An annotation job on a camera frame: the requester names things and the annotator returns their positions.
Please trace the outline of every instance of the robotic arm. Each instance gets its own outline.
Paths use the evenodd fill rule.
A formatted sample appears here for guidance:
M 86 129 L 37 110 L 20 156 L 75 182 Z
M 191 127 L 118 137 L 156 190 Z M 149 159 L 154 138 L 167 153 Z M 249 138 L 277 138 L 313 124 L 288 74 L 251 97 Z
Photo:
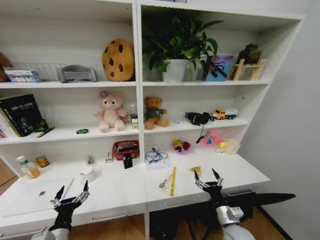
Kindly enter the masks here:
M 68 235 L 72 228 L 71 222 L 74 210 L 88 198 L 90 193 L 88 181 L 86 181 L 83 192 L 78 196 L 60 201 L 64 189 L 65 186 L 56 193 L 54 200 L 50 201 L 54 210 L 58 213 L 54 225 L 48 231 L 34 235 L 31 240 L 68 240 Z
M 223 240 L 255 240 L 254 236 L 245 228 L 239 226 L 240 218 L 244 212 L 240 207 L 230 207 L 228 201 L 222 196 L 223 178 L 212 168 L 217 181 L 202 182 L 194 171 L 195 184 L 210 194 L 218 221 L 223 230 Z

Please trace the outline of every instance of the glass bottle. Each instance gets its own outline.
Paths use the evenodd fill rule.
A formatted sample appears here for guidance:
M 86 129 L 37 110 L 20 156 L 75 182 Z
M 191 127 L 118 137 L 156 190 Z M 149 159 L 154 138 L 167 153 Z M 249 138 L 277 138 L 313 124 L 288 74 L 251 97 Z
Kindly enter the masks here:
M 138 114 L 134 103 L 130 104 L 130 122 L 132 129 L 138 129 Z
M 35 179 L 40 175 L 40 171 L 38 170 L 37 166 L 27 160 L 25 156 L 18 156 L 16 160 L 21 165 L 22 172 L 28 177 L 28 179 Z

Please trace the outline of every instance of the yellow ruler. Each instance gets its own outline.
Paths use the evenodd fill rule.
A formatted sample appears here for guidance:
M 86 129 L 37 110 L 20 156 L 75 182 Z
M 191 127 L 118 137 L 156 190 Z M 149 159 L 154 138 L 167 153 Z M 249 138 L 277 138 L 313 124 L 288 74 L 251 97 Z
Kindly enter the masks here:
M 172 176 L 171 176 L 171 185 L 170 185 L 170 192 L 169 192 L 170 196 L 173 196 L 174 195 L 174 191 L 175 191 L 176 171 L 177 171 L 177 168 L 174 166 L 173 167 L 173 173 L 172 173 Z

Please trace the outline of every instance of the drawer handle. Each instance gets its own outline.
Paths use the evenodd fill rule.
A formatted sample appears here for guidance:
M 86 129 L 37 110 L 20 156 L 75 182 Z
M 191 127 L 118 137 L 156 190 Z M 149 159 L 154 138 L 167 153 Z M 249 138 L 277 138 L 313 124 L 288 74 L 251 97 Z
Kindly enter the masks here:
M 250 188 L 248 191 L 245 191 L 245 192 L 241 192 L 241 193 L 237 193 L 237 194 L 229 194 L 229 193 L 226 193 L 229 197 L 234 197 L 234 196 L 239 196 L 239 195 L 243 195 L 243 194 L 250 194 L 250 193 L 254 193 L 255 191 Z
M 5 234 L 2 233 L 0 234 L 0 240 L 5 240 L 5 239 L 11 239 L 11 238 L 18 238 L 18 237 L 24 237 L 27 235 L 35 235 L 35 234 L 40 234 L 46 230 L 47 226 L 44 226 L 41 230 L 36 230 L 36 231 L 31 231 L 31 232 L 24 232 L 24 233 L 19 233 L 17 235 L 11 235 L 11 234 Z
M 164 205 L 167 209 L 173 209 L 173 208 L 178 208 L 178 207 L 194 204 L 196 202 L 197 202 L 196 199 L 193 199 L 191 202 L 187 202 L 187 203 L 182 203 L 182 204 L 177 204 L 177 205 L 168 205 L 167 203 L 165 203 Z
M 91 219 L 92 223 L 99 223 L 99 222 L 104 222 L 104 221 L 109 221 L 109 220 L 116 220 L 116 219 L 122 219 L 124 217 L 128 216 L 128 211 L 125 212 L 125 214 L 119 215 L 119 216 L 110 216 L 107 218 L 95 218 L 93 217 Z

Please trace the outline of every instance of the teddy bear green shirt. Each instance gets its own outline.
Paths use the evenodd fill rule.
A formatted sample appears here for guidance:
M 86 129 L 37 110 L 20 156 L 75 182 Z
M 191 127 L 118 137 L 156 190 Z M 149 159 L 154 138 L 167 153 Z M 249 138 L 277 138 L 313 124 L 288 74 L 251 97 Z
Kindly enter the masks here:
M 163 109 L 146 109 L 146 117 L 148 119 L 159 119 L 164 114 Z

